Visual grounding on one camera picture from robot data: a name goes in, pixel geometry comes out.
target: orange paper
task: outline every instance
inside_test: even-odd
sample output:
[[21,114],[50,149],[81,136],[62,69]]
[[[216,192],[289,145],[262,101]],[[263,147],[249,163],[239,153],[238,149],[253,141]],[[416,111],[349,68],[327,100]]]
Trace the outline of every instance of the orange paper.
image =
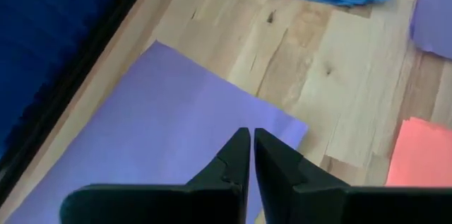
[[386,186],[452,187],[452,131],[418,118],[403,121]]

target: lavender paper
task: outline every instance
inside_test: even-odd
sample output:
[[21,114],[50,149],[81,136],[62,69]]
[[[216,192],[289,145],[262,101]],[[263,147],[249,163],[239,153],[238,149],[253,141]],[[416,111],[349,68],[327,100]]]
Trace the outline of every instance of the lavender paper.
[[[295,148],[307,126],[154,43],[8,224],[57,224],[64,197],[93,183],[184,184],[239,127],[263,127]],[[251,156],[247,223],[261,209]]]
[[416,46],[452,59],[452,0],[417,0],[411,22]]

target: wood grain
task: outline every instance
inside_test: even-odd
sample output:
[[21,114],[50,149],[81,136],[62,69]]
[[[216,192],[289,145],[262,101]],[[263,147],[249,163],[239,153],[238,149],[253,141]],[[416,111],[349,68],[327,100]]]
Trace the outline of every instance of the wood grain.
[[299,151],[313,163],[351,184],[383,185],[403,119],[452,128],[452,63],[410,43],[414,5],[138,0],[0,208],[0,223],[155,40],[306,122]]

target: black tool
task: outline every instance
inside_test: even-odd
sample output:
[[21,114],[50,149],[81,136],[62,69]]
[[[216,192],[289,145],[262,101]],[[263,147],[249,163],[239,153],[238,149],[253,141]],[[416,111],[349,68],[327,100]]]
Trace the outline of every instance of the black tool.
[[[245,223],[250,141],[239,129],[185,185],[84,187],[65,199],[61,221]],[[254,152],[267,224],[452,223],[452,189],[351,187],[264,129]]]

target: black edge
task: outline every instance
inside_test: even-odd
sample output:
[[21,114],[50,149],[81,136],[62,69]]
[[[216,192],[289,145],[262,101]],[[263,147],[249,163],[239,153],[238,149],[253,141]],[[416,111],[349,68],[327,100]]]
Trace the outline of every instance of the black edge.
[[85,77],[115,34],[136,0],[114,0],[82,43],[78,54],[61,70],[42,102],[9,138],[12,144],[0,161],[0,205],[11,193]]

